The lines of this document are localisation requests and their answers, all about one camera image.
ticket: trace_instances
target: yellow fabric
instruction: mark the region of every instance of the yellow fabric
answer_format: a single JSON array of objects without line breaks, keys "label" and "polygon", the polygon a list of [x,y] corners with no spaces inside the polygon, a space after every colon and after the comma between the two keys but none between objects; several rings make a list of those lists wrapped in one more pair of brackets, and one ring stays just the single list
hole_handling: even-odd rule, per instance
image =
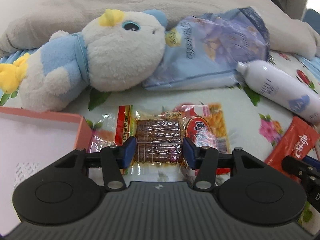
[{"label": "yellow fabric", "polygon": [[105,13],[99,17],[99,25],[103,27],[113,27],[122,22],[124,12],[120,10],[106,9]]},{"label": "yellow fabric", "polygon": [[4,93],[11,94],[15,92],[22,80],[26,77],[29,58],[26,53],[18,58],[12,64],[0,64],[0,88]]}]

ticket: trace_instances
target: red wrapper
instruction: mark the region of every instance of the red wrapper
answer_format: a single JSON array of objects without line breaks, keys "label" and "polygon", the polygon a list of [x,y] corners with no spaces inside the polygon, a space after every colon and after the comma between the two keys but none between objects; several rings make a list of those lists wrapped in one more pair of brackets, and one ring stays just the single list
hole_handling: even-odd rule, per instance
[{"label": "red wrapper", "polygon": [[289,155],[296,159],[303,159],[314,147],[318,138],[319,134],[311,126],[294,116],[290,127],[264,162],[296,180],[298,178],[282,170],[282,160]]}]

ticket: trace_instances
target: beige blanket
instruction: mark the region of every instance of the beige blanket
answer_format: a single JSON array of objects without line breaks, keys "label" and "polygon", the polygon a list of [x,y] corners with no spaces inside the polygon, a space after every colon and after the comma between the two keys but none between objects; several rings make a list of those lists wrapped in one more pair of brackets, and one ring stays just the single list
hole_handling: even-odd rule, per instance
[{"label": "beige blanket", "polygon": [[294,52],[311,59],[319,35],[307,24],[292,20],[270,0],[49,0],[12,22],[0,38],[0,57],[19,49],[39,48],[58,30],[76,33],[106,8],[123,11],[160,9],[172,28],[188,15],[218,13],[252,6],[270,32],[271,49]]}]

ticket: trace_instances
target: metal screw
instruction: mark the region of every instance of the metal screw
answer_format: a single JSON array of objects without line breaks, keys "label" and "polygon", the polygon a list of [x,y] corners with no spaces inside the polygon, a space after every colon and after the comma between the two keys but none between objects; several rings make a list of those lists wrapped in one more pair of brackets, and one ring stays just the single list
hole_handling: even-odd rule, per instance
[{"label": "metal screw", "polygon": [[111,189],[120,189],[123,187],[123,183],[118,180],[113,180],[113,181],[110,181],[107,186],[108,188],[111,188]]},{"label": "metal screw", "polygon": [[196,187],[199,189],[209,189],[209,188],[211,188],[211,186],[212,186],[212,184],[208,181],[205,181],[205,180],[201,180],[196,183]]}]

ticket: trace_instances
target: brown snack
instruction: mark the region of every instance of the brown snack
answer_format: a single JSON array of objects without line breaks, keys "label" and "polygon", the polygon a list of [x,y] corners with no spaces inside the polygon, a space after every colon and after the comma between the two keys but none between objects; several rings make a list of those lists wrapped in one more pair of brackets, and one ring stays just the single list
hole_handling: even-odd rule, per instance
[{"label": "brown snack", "polygon": [[138,120],[135,161],[181,163],[181,127],[177,119]]}]

